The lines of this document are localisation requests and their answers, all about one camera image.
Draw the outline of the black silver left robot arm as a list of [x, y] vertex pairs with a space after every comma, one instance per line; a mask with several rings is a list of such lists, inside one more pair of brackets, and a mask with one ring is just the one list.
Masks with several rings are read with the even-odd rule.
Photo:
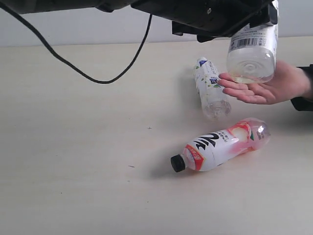
[[3, 0], [18, 14], [82, 8], [111, 13], [132, 8], [172, 21], [172, 33], [193, 34], [201, 43], [232, 37], [244, 26], [278, 23], [278, 5], [272, 0]]

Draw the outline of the person's open hand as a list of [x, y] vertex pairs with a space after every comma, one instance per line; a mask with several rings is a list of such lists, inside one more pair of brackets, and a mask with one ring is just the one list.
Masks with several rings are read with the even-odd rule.
[[228, 73], [219, 75], [223, 92], [239, 101], [272, 105], [303, 96], [310, 90], [310, 81], [299, 68], [278, 61], [273, 78], [266, 83], [236, 83]]

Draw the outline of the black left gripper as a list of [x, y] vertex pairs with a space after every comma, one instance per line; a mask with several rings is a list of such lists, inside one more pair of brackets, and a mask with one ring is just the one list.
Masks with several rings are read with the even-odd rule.
[[195, 34], [201, 42], [232, 37], [250, 27], [278, 24], [269, 0], [138, 0], [132, 8], [173, 22], [172, 33]]

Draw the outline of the black sleeved forearm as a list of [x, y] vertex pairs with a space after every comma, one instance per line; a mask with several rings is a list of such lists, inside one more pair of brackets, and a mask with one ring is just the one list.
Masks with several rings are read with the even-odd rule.
[[299, 67], [310, 81], [310, 90], [305, 95], [291, 99], [293, 107], [297, 111], [313, 111], [313, 65]]

